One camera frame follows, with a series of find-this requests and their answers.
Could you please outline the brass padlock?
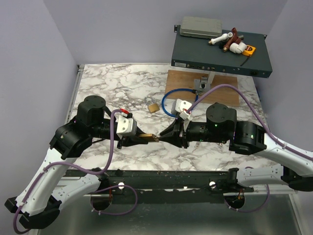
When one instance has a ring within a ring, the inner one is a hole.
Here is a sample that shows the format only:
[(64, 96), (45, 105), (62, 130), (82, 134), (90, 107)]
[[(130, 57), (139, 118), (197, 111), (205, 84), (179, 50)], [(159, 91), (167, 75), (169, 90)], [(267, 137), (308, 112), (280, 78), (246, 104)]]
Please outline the brass padlock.
[(144, 98), (144, 101), (148, 107), (148, 110), (149, 112), (152, 114), (152, 113), (155, 113), (157, 111), (160, 110), (159, 106), (157, 103), (155, 103), (154, 99), (150, 96), (147, 96)]
[(147, 142), (159, 142), (158, 137), (154, 134), (140, 134), (138, 137)]

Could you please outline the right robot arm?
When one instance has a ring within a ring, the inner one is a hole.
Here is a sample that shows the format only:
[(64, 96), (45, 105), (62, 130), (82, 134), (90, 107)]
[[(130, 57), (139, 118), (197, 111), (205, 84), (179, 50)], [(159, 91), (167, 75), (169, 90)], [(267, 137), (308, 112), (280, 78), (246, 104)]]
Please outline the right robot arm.
[(160, 141), (188, 148), (192, 141), (229, 143), (229, 150), (240, 155), (267, 158), (276, 164), (263, 168), (231, 169), (225, 187), (235, 192), (261, 184), (282, 184), (297, 191), (313, 189), (313, 154), (295, 147), (250, 121), (238, 121), (235, 109), (215, 103), (206, 110), (206, 122), (190, 121), (181, 115), (160, 133)]

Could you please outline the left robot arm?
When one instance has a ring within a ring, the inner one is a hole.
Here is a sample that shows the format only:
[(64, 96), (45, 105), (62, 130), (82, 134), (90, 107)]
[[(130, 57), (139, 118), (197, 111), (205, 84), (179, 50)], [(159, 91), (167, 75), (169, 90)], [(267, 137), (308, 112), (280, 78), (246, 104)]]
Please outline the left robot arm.
[[(94, 191), (104, 193), (109, 182), (103, 177), (112, 162), (114, 142), (118, 142), (118, 148), (148, 144), (144, 134), (131, 113), (121, 109), (110, 111), (100, 96), (86, 97), (78, 105), (76, 116), (56, 130), (44, 161), (28, 186), (5, 202), (5, 207), (14, 214), (15, 233), (22, 235), (46, 228), (79, 197)], [(87, 170), (75, 165), (94, 138), (110, 141), (105, 167)], [(24, 232), (18, 229), (18, 223), (25, 228)]]

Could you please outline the white pipe elbow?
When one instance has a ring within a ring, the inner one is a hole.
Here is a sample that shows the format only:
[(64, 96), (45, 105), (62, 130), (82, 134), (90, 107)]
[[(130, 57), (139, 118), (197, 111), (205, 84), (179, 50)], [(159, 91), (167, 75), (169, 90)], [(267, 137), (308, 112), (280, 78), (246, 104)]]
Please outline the white pipe elbow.
[(244, 42), (232, 43), (229, 47), (229, 50), (236, 54), (242, 54), (247, 48), (247, 45)]

